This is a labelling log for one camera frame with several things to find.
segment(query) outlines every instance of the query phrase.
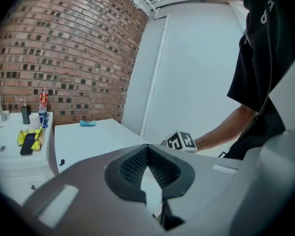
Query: black t-shirt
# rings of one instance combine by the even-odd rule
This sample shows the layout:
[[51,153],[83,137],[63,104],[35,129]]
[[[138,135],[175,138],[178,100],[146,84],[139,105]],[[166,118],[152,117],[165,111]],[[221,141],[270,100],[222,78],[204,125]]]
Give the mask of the black t-shirt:
[[[270,18],[266,16],[266,2]],[[244,35],[239,42],[236,71],[227,96],[259,112],[270,82],[267,24],[273,53],[273,89],[295,59],[295,0],[244,0],[244,6],[249,10],[246,19],[248,39]],[[263,114],[252,121],[224,157],[243,159],[249,149],[262,146],[284,130],[283,122],[269,100]]]

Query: blue mug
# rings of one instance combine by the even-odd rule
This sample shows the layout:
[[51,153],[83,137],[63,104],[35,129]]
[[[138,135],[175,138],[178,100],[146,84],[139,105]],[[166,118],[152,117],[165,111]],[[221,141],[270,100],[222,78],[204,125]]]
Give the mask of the blue mug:
[[39,111],[40,124],[44,125],[48,122],[47,111]]

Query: yellow cloth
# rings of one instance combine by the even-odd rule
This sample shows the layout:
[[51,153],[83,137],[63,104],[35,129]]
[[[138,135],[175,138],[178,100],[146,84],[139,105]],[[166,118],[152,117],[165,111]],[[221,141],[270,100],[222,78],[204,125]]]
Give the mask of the yellow cloth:
[[35,135],[35,142],[33,144],[33,146],[31,147],[31,149],[33,150],[40,150],[41,147],[41,143],[38,140],[39,134],[42,130],[42,127],[40,127],[39,129],[28,129],[26,131],[20,131],[19,136],[18,136],[18,146],[23,145],[24,141],[25,141],[25,137],[27,134],[31,134],[31,133],[36,133]]

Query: black cord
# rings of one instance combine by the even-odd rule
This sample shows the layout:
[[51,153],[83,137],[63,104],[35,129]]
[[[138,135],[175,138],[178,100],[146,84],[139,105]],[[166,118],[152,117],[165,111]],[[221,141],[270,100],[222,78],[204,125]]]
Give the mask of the black cord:
[[267,0],[265,0],[265,11],[266,11],[266,32],[267,32],[267,40],[269,44],[269,52],[270,52],[270,82],[269,82],[269,88],[266,94],[265,102],[263,106],[261,107],[258,114],[254,117],[255,120],[258,120],[259,117],[262,115],[262,113],[265,111],[266,104],[269,101],[269,93],[272,88],[272,75],[273,75],[273,49],[272,49],[272,41],[271,41],[271,23],[270,23],[270,10]]

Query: black phone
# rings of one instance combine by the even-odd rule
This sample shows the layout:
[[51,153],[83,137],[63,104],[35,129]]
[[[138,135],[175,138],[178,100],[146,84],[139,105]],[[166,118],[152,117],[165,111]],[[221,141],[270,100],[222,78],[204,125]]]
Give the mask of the black phone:
[[23,143],[21,151],[20,151],[21,155],[32,155],[33,154],[33,150],[31,149],[31,147],[35,143],[35,135],[36,135],[36,133],[30,133],[25,136],[25,140],[24,140],[24,143]]

